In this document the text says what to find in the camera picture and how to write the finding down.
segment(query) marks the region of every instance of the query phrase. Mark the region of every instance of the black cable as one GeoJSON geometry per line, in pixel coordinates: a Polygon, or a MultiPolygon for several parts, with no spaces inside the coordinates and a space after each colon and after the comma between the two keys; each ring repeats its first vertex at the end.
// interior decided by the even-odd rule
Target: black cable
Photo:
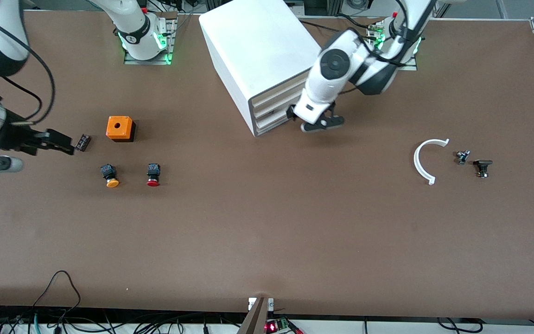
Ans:
{"type": "Polygon", "coordinates": [[[222,317],[222,315],[219,315],[216,313],[216,315],[222,319],[223,321],[226,321],[227,323],[231,324],[231,325],[235,325],[236,327],[240,328],[240,325],[238,325],[237,323],[233,322],[233,321],[230,321],[229,319],[225,318],[225,317],[222,317]]]}
{"type": "Polygon", "coordinates": [[[184,9],[176,7],[176,6],[174,6],[173,4],[171,4],[170,2],[168,2],[166,0],[157,0],[157,2],[161,3],[163,6],[169,6],[169,7],[172,7],[174,9],[178,10],[178,11],[183,11],[183,13],[185,13],[184,9]]]}
{"type": "Polygon", "coordinates": [[[169,36],[172,35],[172,34],[176,34],[176,32],[180,29],[180,27],[184,26],[184,24],[188,21],[188,19],[191,18],[191,15],[193,15],[193,12],[194,12],[194,11],[195,11],[195,6],[191,6],[191,13],[189,13],[189,15],[187,15],[187,17],[184,18],[183,23],[182,23],[181,25],[178,25],[178,26],[176,27],[176,29],[175,29],[173,32],[171,32],[171,33],[169,34],[169,36]]]}
{"type": "Polygon", "coordinates": [[[18,315],[15,319],[15,323],[13,323],[13,325],[10,324],[11,326],[11,329],[9,330],[9,333],[8,334],[15,334],[15,326],[17,326],[17,324],[19,324],[19,321],[22,319],[22,315],[18,315]]]}
{"type": "Polygon", "coordinates": [[[344,13],[338,13],[338,14],[335,15],[335,16],[337,16],[337,17],[344,17],[344,18],[348,19],[353,25],[358,26],[358,27],[360,27],[360,28],[364,28],[364,29],[367,29],[367,28],[368,28],[368,26],[365,26],[365,25],[362,25],[362,24],[356,22],[354,19],[352,19],[352,17],[350,17],[349,15],[345,15],[344,13]]]}
{"type": "Polygon", "coordinates": [[[447,318],[447,320],[449,321],[449,323],[451,323],[452,327],[449,327],[449,326],[443,324],[442,321],[440,321],[440,318],[436,318],[436,321],[438,321],[438,325],[442,326],[442,328],[444,328],[444,329],[454,330],[454,332],[456,332],[456,334],[460,334],[460,332],[476,334],[476,333],[480,333],[483,330],[483,324],[481,322],[479,323],[479,328],[478,329],[476,329],[476,330],[468,330],[468,329],[458,328],[451,318],[447,318]]]}
{"type": "Polygon", "coordinates": [[[46,71],[47,75],[49,76],[49,81],[51,82],[51,100],[49,101],[49,106],[44,111],[44,114],[36,121],[32,122],[35,125],[42,122],[51,112],[51,109],[53,108],[53,103],[55,103],[55,79],[53,78],[53,73],[51,73],[51,70],[49,66],[46,65],[45,61],[36,54],[34,50],[32,50],[28,45],[26,45],[24,42],[22,42],[19,38],[13,36],[11,32],[7,31],[6,29],[2,28],[0,26],[0,32],[11,38],[13,41],[15,41],[17,44],[21,45],[24,49],[26,49],[31,55],[33,55],[36,60],[42,65],[44,70],[46,71]]]}
{"type": "MultiPolygon", "coordinates": [[[[407,39],[407,32],[409,31],[409,28],[408,28],[409,27],[409,21],[408,21],[408,18],[407,18],[407,10],[405,9],[405,6],[402,4],[402,2],[400,0],[394,0],[394,1],[399,5],[399,8],[403,12],[403,17],[405,17],[405,29],[403,29],[403,36],[402,37],[405,40],[408,40],[407,39]]],[[[360,23],[356,22],[354,19],[352,19],[350,16],[345,15],[344,13],[339,13],[339,14],[337,14],[335,16],[344,17],[345,19],[348,19],[353,25],[355,25],[357,27],[366,28],[366,29],[368,28],[368,26],[361,25],[360,23]]],[[[358,31],[356,31],[355,29],[353,29],[353,30],[358,36],[360,36],[360,33],[358,31]]],[[[366,51],[368,51],[369,55],[375,57],[379,61],[391,64],[391,65],[394,65],[394,66],[397,66],[397,67],[407,66],[407,64],[403,64],[401,62],[394,61],[392,59],[388,59],[388,58],[382,57],[381,55],[376,53],[376,51],[371,51],[364,40],[362,40],[362,44],[366,48],[366,51]]]]}
{"type": "Polygon", "coordinates": [[[51,280],[49,281],[49,284],[47,284],[46,288],[44,289],[43,293],[40,294],[40,296],[38,296],[38,298],[36,298],[36,300],[34,301],[34,304],[32,304],[32,309],[34,309],[34,307],[36,306],[36,304],[38,303],[38,301],[43,298],[44,295],[46,295],[47,291],[49,290],[49,288],[51,287],[51,285],[53,284],[53,281],[55,280],[55,277],[57,277],[57,275],[59,275],[60,273],[64,273],[68,280],[70,281],[70,285],[72,287],[72,289],[76,292],[76,295],[78,296],[78,301],[76,302],[76,304],[74,306],[72,306],[70,309],[68,310],[65,310],[64,309],[64,312],[63,312],[63,315],[61,315],[61,317],[59,317],[59,320],[57,320],[57,327],[59,327],[59,324],[63,321],[63,318],[65,317],[66,313],[72,311],[72,309],[75,309],[76,307],[78,307],[78,305],[80,305],[81,303],[81,294],[80,292],[77,290],[76,286],[74,285],[74,281],[71,279],[71,275],[70,273],[68,273],[67,271],[65,270],[57,270],[57,272],[55,272],[53,274],[53,276],[51,277],[51,280]]]}
{"type": "MultiPolygon", "coordinates": [[[[152,321],[150,324],[144,326],[142,329],[140,329],[140,326],[143,325],[143,323],[140,323],[140,325],[136,328],[136,331],[133,333],[133,334],[142,334],[142,333],[145,333],[146,330],[149,331],[150,328],[152,328],[152,325],[153,324],[157,324],[157,325],[165,325],[166,323],[169,323],[171,321],[175,321],[176,319],[182,319],[182,318],[186,318],[186,317],[191,317],[193,315],[203,315],[205,314],[205,312],[195,312],[195,313],[189,313],[189,314],[186,314],[186,315],[178,315],[176,317],[171,317],[169,319],[165,319],[164,321],[152,321]]],[[[70,325],[71,327],[73,327],[75,330],[78,330],[79,332],[83,332],[83,333],[104,333],[104,332],[109,332],[110,333],[110,330],[112,329],[117,329],[121,326],[125,326],[129,323],[132,323],[133,321],[135,321],[136,319],[140,319],[142,317],[148,317],[148,316],[151,316],[151,315],[169,315],[169,312],[161,312],[161,313],[151,313],[151,314],[148,314],[148,315],[139,315],[138,317],[134,317],[132,319],[129,319],[128,321],[125,321],[117,326],[112,326],[111,328],[106,328],[102,325],[100,325],[100,323],[97,323],[96,321],[92,321],[91,319],[87,319],[87,318],[81,318],[81,317],[64,317],[64,319],[67,321],[67,324],[70,325]],[[90,330],[90,329],[84,329],[84,328],[79,328],[79,327],[76,327],[76,325],[72,324],[71,322],[69,322],[69,320],[71,319],[77,319],[77,320],[83,320],[83,321],[89,321],[95,325],[98,325],[99,327],[102,327],[104,329],[100,329],[100,330],[90,330]]]]}
{"type": "Polygon", "coordinates": [[[13,87],[16,87],[17,89],[23,91],[24,93],[34,97],[34,99],[36,99],[36,101],[38,101],[38,107],[36,108],[36,110],[34,112],[32,112],[32,114],[30,114],[30,116],[26,117],[26,120],[29,120],[30,118],[36,116],[36,114],[38,114],[38,112],[41,110],[41,108],[43,107],[43,101],[40,99],[40,97],[38,97],[38,95],[32,93],[31,91],[29,91],[28,89],[22,87],[21,85],[13,82],[10,78],[7,78],[7,77],[2,77],[4,80],[6,80],[6,82],[9,82],[11,85],[13,85],[13,87]]]}
{"type": "Polygon", "coordinates": [[[352,88],[352,89],[344,90],[344,91],[342,91],[341,93],[339,93],[339,95],[343,95],[343,94],[350,93],[350,92],[352,92],[352,91],[355,91],[356,89],[358,89],[358,87],[354,87],[354,88],[352,88]]]}
{"type": "Polygon", "coordinates": [[[210,329],[207,328],[207,319],[203,316],[203,334],[210,334],[210,329]]]}
{"type": "Polygon", "coordinates": [[[163,12],[163,11],[166,10],[166,8],[165,8],[164,10],[162,10],[158,5],[156,5],[154,2],[151,2],[151,1],[149,1],[149,0],[148,0],[148,4],[152,4],[152,5],[154,5],[154,7],[157,8],[157,9],[158,9],[159,11],[161,11],[161,12],[163,12]]]}
{"type": "Polygon", "coordinates": [[[317,25],[316,23],[302,21],[301,19],[299,21],[301,23],[304,23],[305,25],[310,25],[310,26],[314,26],[314,27],[318,27],[318,28],[323,28],[323,29],[326,29],[326,30],[330,30],[332,32],[339,32],[339,30],[331,28],[331,27],[325,27],[325,26],[317,25]]]}
{"type": "Polygon", "coordinates": [[[102,313],[104,313],[104,317],[106,318],[106,322],[108,322],[108,326],[110,327],[110,329],[113,330],[113,334],[117,334],[117,332],[113,328],[113,324],[110,323],[110,320],[108,319],[108,316],[106,316],[106,311],[104,311],[104,309],[102,309],[102,313]]]}

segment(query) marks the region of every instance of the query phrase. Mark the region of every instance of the brown work table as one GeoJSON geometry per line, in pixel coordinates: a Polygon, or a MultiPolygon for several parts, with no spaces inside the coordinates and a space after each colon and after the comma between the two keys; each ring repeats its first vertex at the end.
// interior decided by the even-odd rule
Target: brown work table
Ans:
{"type": "MultiPolygon", "coordinates": [[[[315,22],[345,28],[342,19],[315,22]]],[[[32,12],[34,50],[57,82],[38,129],[87,152],[41,151],[0,174],[0,304],[32,305],[67,270],[82,306],[534,319],[534,34],[524,21],[432,21],[415,72],[381,96],[340,96],[346,124],[288,122],[253,138],[217,76],[198,17],[172,65],[123,65],[105,13],[32,12]],[[106,138],[131,116],[136,141],[106,138]],[[429,186],[413,166],[437,177],[429,186]],[[489,178],[473,165],[492,159],[489,178]],[[162,166],[146,186],[147,164],[162,166]],[[121,181],[100,174],[115,165],[121,181]]],[[[320,44],[331,32],[307,27],[320,44]]],[[[31,58],[13,77],[44,98],[31,58]]],[[[3,104],[34,101],[0,79],[3,104]]],[[[43,304],[74,303],[65,277],[43,304]]]]}

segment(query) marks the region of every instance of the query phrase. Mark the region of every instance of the white curved plastic part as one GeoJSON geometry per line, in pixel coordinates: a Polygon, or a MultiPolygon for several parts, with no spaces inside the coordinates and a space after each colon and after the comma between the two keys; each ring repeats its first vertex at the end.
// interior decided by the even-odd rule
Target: white curved plastic part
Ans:
{"type": "Polygon", "coordinates": [[[429,139],[429,140],[426,140],[425,142],[422,142],[422,144],[418,146],[418,148],[415,150],[415,153],[413,154],[413,164],[415,164],[415,169],[417,169],[418,173],[420,173],[422,177],[428,180],[428,184],[430,186],[432,186],[432,184],[436,182],[436,177],[433,177],[432,175],[430,175],[430,173],[426,172],[426,170],[422,167],[421,162],[420,162],[420,150],[421,148],[423,148],[425,145],[428,145],[428,144],[436,144],[436,145],[444,147],[448,143],[449,143],[449,139],[446,139],[446,140],[429,139]]]}

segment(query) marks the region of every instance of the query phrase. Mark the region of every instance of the small black component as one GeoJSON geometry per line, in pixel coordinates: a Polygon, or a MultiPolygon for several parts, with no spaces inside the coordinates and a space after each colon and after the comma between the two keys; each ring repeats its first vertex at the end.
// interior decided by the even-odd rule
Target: small black component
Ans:
{"type": "Polygon", "coordinates": [[[469,150],[458,151],[456,153],[456,158],[457,158],[458,164],[461,165],[461,166],[464,165],[464,163],[467,161],[467,158],[469,157],[469,154],[471,154],[471,151],[469,151],[469,150]]]}
{"type": "Polygon", "coordinates": [[[78,144],[76,145],[76,150],[84,152],[90,140],[92,140],[92,137],[89,135],[82,135],[80,141],[78,141],[78,144]]]}
{"type": "Polygon", "coordinates": [[[159,185],[159,164],[150,163],[148,165],[148,186],[159,185]]]}
{"type": "Polygon", "coordinates": [[[473,165],[477,166],[479,168],[479,172],[477,173],[477,176],[480,178],[487,178],[488,177],[488,166],[494,163],[491,160],[476,160],[473,161],[473,165]]]}
{"type": "Polygon", "coordinates": [[[294,114],[294,108],[295,108],[296,104],[290,104],[290,106],[288,106],[288,109],[286,110],[286,116],[288,118],[288,120],[292,120],[292,121],[296,121],[296,118],[298,118],[298,116],[296,116],[296,114],[294,114]]]}
{"type": "Polygon", "coordinates": [[[100,167],[100,172],[102,173],[102,177],[104,177],[106,180],[116,179],[117,170],[108,163],[100,167]]]}

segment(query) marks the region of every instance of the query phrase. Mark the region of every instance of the cable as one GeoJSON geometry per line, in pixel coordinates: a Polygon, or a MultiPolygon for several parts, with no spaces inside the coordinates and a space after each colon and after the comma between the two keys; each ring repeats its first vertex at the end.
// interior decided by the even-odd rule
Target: cable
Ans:
{"type": "Polygon", "coordinates": [[[336,16],[336,17],[343,17],[343,18],[345,18],[345,19],[348,19],[353,25],[358,26],[358,27],[360,27],[360,28],[364,28],[364,29],[367,29],[367,28],[368,28],[368,26],[365,26],[365,25],[362,25],[362,24],[356,22],[354,19],[352,19],[352,18],[351,18],[350,16],[348,16],[348,15],[345,15],[344,13],[338,13],[338,14],[335,15],[335,16],[336,16]]]}
{"type": "MultiPolygon", "coordinates": [[[[401,0],[394,0],[398,5],[399,5],[399,8],[401,9],[401,11],[403,12],[403,17],[405,17],[405,29],[403,30],[403,38],[405,40],[408,40],[407,39],[407,32],[409,31],[409,21],[408,21],[408,15],[407,15],[407,10],[405,9],[405,6],[403,5],[403,3],[401,2],[401,0]]],[[[360,27],[360,28],[368,28],[368,26],[365,26],[365,25],[361,25],[360,23],[356,22],[354,19],[352,19],[351,17],[345,15],[344,13],[339,13],[335,16],[339,16],[339,17],[343,17],[345,19],[348,19],[353,25],[357,26],[357,27],[360,27]]],[[[358,36],[360,36],[360,33],[356,30],[356,29],[353,29],[354,32],[356,34],[358,34],[358,36]]],[[[407,66],[407,64],[404,64],[404,63],[401,63],[401,62],[398,62],[398,61],[394,61],[392,59],[387,59],[385,57],[382,57],[381,55],[379,55],[378,53],[376,53],[375,51],[371,51],[370,48],[368,47],[368,44],[366,44],[366,42],[364,40],[362,40],[362,44],[364,45],[364,47],[366,48],[366,51],[368,51],[369,55],[375,57],[377,60],[379,61],[382,61],[382,62],[385,62],[385,63],[388,63],[388,64],[391,64],[391,65],[394,65],[394,66],[397,66],[397,67],[403,67],[403,66],[407,66]]]]}
{"type": "Polygon", "coordinates": [[[13,82],[10,78],[7,78],[7,77],[2,77],[4,80],[6,80],[6,82],[9,82],[11,85],[13,85],[13,87],[16,87],[17,89],[23,91],[24,93],[34,97],[34,99],[36,99],[36,101],[38,101],[38,107],[36,108],[36,110],[34,112],[32,112],[32,114],[30,114],[30,116],[26,117],[26,120],[29,120],[30,118],[36,116],[36,114],[38,114],[38,112],[41,110],[41,108],[43,107],[43,101],[40,99],[40,97],[38,97],[38,95],[32,93],[31,91],[29,91],[28,89],[22,87],[21,85],[13,82]]]}
{"type": "Polygon", "coordinates": [[[49,115],[49,113],[51,112],[51,109],[53,108],[53,103],[55,103],[55,79],[53,78],[53,73],[51,73],[51,70],[49,66],[46,65],[45,61],[43,61],[43,59],[38,54],[36,54],[36,52],[32,50],[28,45],[26,45],[24,42],[19,40],[19,38],[13,36],[11,32],[7,31],[1,26],[0,26],[0,32],[2,32],[3,34],[11,38],[17,44],[21,45],[24,49],[26,49],[26,51],[28,51],[31,55],[33,55],[36,58],[36,60],[38,60],[40,65],[42,65],[47,75],[49,76],[49,81],[51,81],[51,100],[49,101],[49,106],[47,106],[46,110],[44,111],[44,114],[38,120],[32,122],[34,123],[34,125],[36,125],[42,122],[49,115]]]}
{"type": "Polygon", "coordinates": [[[207,328],[207,319],[203,316],[203,334],[210,334],[210,329],[207,328]]]}
{"type": "Polygon", "coordinates": [[[183,13],[185,13],[184,9],[176,7],[176,6],[174,6],[173,4],[171,4],[170,2],[168,2],[166,0],[156,0],[156,1],[161,3],[162,6],[169,6],[169,7],[175,8],[178,11],[183,11],[183,13]]]}
{"type": "Polygon", "coordinates": [[[298,328],[296,325],[294,325],[294,323],[292,323],[292,321],[290,321],[290,319],[288,319],[288,317],[286,317],[286,320],[288,321],[288,327],[290,328],[290,330],[292,332],[294,332],[294,334],[304,334],[304,332],[302,332],[302,330],[300,330],[300,328],[298,328]]]}
{"type": "Polygon", "coordinates": [[[176,30],[174,30],[173,32],[170,33],[170,35],[172,34],[176,34],[176,32],[180,29],[180,27],[184,26],[184,24],[187,22],[188,19],[191,18],[191,15],[193,15],[193,12],[195,11],[195,7],[191,7],[191,13],[189,13],[189,15],[187,15],[187,17],[184,19],[183,23],[181,25],[178,25],[178,27],[176,27],[176,30]]]}
{"type": "Polygon", "coordinates": [[[438,325],[442,326],[442,328],[444,328],[444,329],[454,330],[454,332],[456,332],[456,334],[460,334],[460,332],[476,334],[476,333],[480,333],[483,330],[483,324],[481,322],[479,323],[479,329],[468,330],[468,329],[458,328],[451,318],[447,318],[447,320],[449,321],[449,323],[451,323],[452,327],[449,327],[449,326],[443,324],[440,321],[440,318],[436,318],[436,321],[438,321],[438,325]]]}
{"type": "Polygon", "coordinates": [[[302,21],[302,20],[299,20],[299,21],[301,23],[304,23],[305,25],[310,25],[310,26],[314,26],[314,27],[318,27],[318,28],[323,28],[323,29],[326,29],[326,30],[330,30],[332,32],[339,32],[339,30],[331,28],[331,27],[325,27],[325,26],[317,25],[316,23],[302,21]]]}
{"type": "Polygon", "coordinates": [[[218,318],[222,319],[223,321],[226,321],[227,323],[229,323],[231,325],[235,325],[236,327],[240,328],[240,325],[238,325],[237,323],[235,323],[233,321],[230,321],[229,319],[227,319],[225,317],[222,317],[222,315],[220,315],[219,313],[214,313],[214,315],[216,315],[218,318]]]}
{"type": "MultiPolygon", "coordinates": [[[[44,295],[46,295],[47,291],[49,290],[49,288],[51,287],[51,284],[53,284],[53,280],[55,280],[55,277],[57,277],[57,275],[59,273],[64,273],[67,278],[70,280],[70,285],[72,287],[72,289],[76,292],[76,295],[78,296],[78,301],[76,302],[76,304],[71,307],[70,309],[68,310],[65,310],[64,309],[64,312],[63,312],[63,315],[61,315],[61,317],[59,317],[59,320],[57,321],[57,327],[59,327],[59,324],[63,321],[63,318],[65,317],[65,314],[70,312],[72,309],[78,307],[78,305],[80,305],[80,302],[81,302],[81,295],[80,295],[80,292],[77,290],[76,286],[74,285],[74,281],[71,279],[71,275],[70,273],[68,273],[67,271],[65,270],[57,270],[57,272],[55,272],[53,274],[53,276],[51,277],[51,280],[49,281],[49,284],[46,286],[46,288],[44,289],[43,293],[40,294],[40,296],[38,296],[38,298],[36,298],[36,300],[34,301],[34,304],[32,304],[32,309],[34,309],[34,307],[36,306],[36,304],[38,303],[38,301],[43,298],[44,295]]],[[[34,315],[34,323],[36,324],[36,314],[34,315]]]]}
{"type": "Polygon", "coordinates": [[[154,2],[152,1],[148,1],[148,4],[152,4],[154,5],[155,8],[157,8],[159,11],[163,12],[163,11],[166,11],[166,8],[164,8],[164,10],[162,10],[158,5],[156,5],[154,2]]]}
{"type": "MultiPolygon", "coordinates": [[[[152,326],[154,324],[156,325],[165,325],[171,321],[176,321],[176,319],[182,319],[182,318],[186,318],[186,317],[192,317],[194,315],[203,315],[205,314],[205,312],[195,312],[195,313],[188,313],[186,315],[178,315],[176,317],[171,317],[169,319],[165,319],[164,321],[152,321],[150,324],[144,326],[142,329],[140,329],[140,326],[143,325],[143,323],[140,323],[140,325],[138,325],[138,327],[135,329],[135,332],[133,332],[133,334],[143,334],[143,333],[146,333],[146,330],[147,332],[149,332],[150,328],[152,328],[152,326]]],[[[75,330],[78,330],[80,332],[83,332],[83,333],[103,333],[103,332],[109,332],[110,333],[110,330],[112,330],[113,328],[114,329],[117,329],[121,326],[125,326],[129,323],[132,323],[133,321],[137,320],[137,319],[140,319],[142,317],[149,317],[149,316],[152,316],[152,315],[169,315],[169,312],[161,312],[161,313],[150,313],[148,315],[139,315],[138,317],[135,317],[133,319],[129,319],[128,321],[126,322],[123,322],[117,326],[111,326],[111,328],[106,328],[102,325],[100,325],[99,323],[97,323],[96,321],[92,321],[91,319],[87,319],[87,318],[80,318],[80,317],[64,317],[65,321],[67,321],[67,324],[70,325],[71,327],[73,327],[75,330]],[[72,324],[69,322],[70,319],[77,319],[77,320],[83,320],[83,321],[89,321],[95,325],[98,325],[104,329],[102,330],[91,330],[91,329],[84,329],[84,328],[79,328],[79,327],[76,327],[76,325],[72,324]]]]}
{"type": "Polygon", "coordinates": [[[102,309],[102,313],[104,313],[104,317],[106,318],[106,322],[108,322],[108,325],[110,326],[110,329],[113,330],[113,334],[117,334],[117,332],[114,330],[113,328],[113,325],[112,323],[110,323],[110,320],[108,319],[108,317],[106,316],[106,311],[104,311],[104,309],[102,309]]]}
{"type": "Polygon", "coordinates": [[[350,92],[352,92],[352,91],[355,91],[356,89],[358,89],[358,87],[354,87],[354,88],[352,88],[352,89],[344,90],[344,91],[342,91],[341,93],[339,93],[339,95],[343,95],[343,94],[350,93],[350,92]]]}
{"type": "Polygon", "coordinates": [[[40,328],[38,328],[38,316],[34,313],[34,331],[36,334],[40,334],[40,328]]]}

